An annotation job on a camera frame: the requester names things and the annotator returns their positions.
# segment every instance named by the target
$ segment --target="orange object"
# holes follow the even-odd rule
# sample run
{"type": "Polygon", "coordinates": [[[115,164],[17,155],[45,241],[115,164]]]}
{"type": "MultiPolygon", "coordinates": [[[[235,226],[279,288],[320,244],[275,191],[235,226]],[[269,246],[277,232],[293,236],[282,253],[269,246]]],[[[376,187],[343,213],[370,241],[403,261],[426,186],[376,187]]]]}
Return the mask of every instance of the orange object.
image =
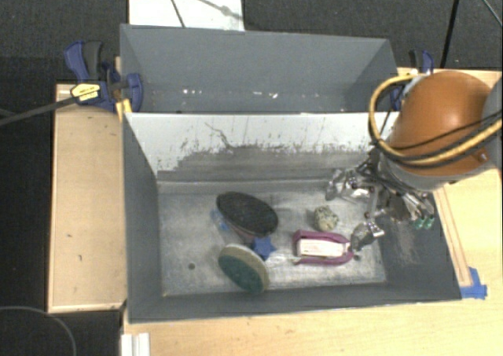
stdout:
{"type": "MultiPolygon", "coordinates": [[[[439,72],[419,81],[404,100],[389,145],[407,156],[445,148],[473,130],[482,118],[490,88],[462,72],[439,72]],[[476,123],[471,127],[461,128],[476,123]],[[440,135],[460,129],[438,139],[440,135]]],[[[484,148],[447,165],[403,169],[423,176],[451,176],[476,169],[488,160],[484,148]]]]}

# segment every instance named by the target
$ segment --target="black carpet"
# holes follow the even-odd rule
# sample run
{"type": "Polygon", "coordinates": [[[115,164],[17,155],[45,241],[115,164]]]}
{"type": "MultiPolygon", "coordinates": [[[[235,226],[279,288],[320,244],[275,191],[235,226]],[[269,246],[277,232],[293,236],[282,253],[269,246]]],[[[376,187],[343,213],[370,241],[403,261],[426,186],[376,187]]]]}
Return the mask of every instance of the black carpet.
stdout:
{"type": "MultiPolygon", "coordinates": [[[[502,0],[488,1],[501,17],[502,0]]],[[[242,2],[248,30],[385,37],[399,65],[409,64],[412,48],[428,50],[439,63],[452,5],[452,0],[242,2]]],[[[63,49],[79,39],[101,40],[102,57],[112,59],[119,53],[118,25],[126,21],[127,0],[2,0],[0,109],[22,112],[51,102],[56,82],[73,78],[63,49]]],[[[501,28],[481,0],[461,0],[447,66],[501,69],[501,28]]],[[[0,306],[45,308],[51,131],[51,115],[0,128],[0,306]]],[[[79,354],[117,354],[117,313],[64,320],[79,354]]],[[[41,320],[27,312],[0,312],[0,354],[33,354],[28,351],[33,343],[40,343],[38,354],[70,354],[63,339],[60,347],[43,345],[33,324],[62,334],[36,321],[41,320]],[[33,333],[13,336],[16,326],[33,333]]]]}

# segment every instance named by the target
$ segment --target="blue tape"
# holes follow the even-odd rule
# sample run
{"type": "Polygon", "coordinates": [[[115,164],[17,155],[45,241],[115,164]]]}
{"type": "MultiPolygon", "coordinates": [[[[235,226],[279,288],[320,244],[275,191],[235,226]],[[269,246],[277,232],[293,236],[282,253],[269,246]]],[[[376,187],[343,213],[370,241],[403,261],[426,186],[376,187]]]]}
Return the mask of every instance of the blue tape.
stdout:
{"type": "Polygon", "coordinates": [[[487,285],[480,284],[479,273],[475,268],[470,269],[470,275],[472,275],[472,286],[465,288],[460,288],[461,297],[463,299],[481,299],[484,300],[487,297],[487,285]]]}

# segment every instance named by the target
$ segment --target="bin floor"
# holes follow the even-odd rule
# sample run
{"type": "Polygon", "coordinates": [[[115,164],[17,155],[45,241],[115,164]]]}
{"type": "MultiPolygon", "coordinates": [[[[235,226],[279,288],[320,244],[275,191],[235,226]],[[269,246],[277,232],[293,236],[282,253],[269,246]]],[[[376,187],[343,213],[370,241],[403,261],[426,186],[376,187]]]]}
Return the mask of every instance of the bin floor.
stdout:
{"type": "MultiPolygon", "coordinates": [[[[160,255],[162,285],[165,296],[237,292],[239,289],[218,267],[218,254],[228,243],[242,243],[232,231],[222,228],[216,211],[216,197],[227,191],[221,182],[198,185],[196,193],[177,193],[176,182],[159,182],[160,255]]],[[[314,230],[314,209],[329,205],[340,221],[334,232],[349,238],[363,222],[365,201],[325,201],[322,189],[297,181],[285,184],[253,182],[247,194],[266,201],[279,218],[277,230],[270,236],[277,249],[267,259],[270,290],[375,284],[386,281],[379,244],[363,248],[359,261],[342,266],[294,265],[293,233],[298,229],[314,230]]]]}

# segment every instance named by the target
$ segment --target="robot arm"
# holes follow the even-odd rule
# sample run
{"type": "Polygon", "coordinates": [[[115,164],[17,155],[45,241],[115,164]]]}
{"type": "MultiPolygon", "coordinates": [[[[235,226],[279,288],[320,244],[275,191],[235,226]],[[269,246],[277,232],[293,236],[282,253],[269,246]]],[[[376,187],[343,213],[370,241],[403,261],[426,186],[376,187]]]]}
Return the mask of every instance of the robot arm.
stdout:
{"type": "Polygon", "coordinates": [[[501,80],[495,88],[461,72],[399,76],[381,84],[369,103],[373,149],[354,170],[334,174],[326,199],[351,190],[369,192],[366,221],[351,236],[351,249],[382,237],[376,216],[415,228],[431,227],[435,208],[429,193],[448,182],[496,165],[501,170],[501,80]],[[387,138],[380,136],[374,113],[396,83],[414,79],[402,99],[387,138]]]}

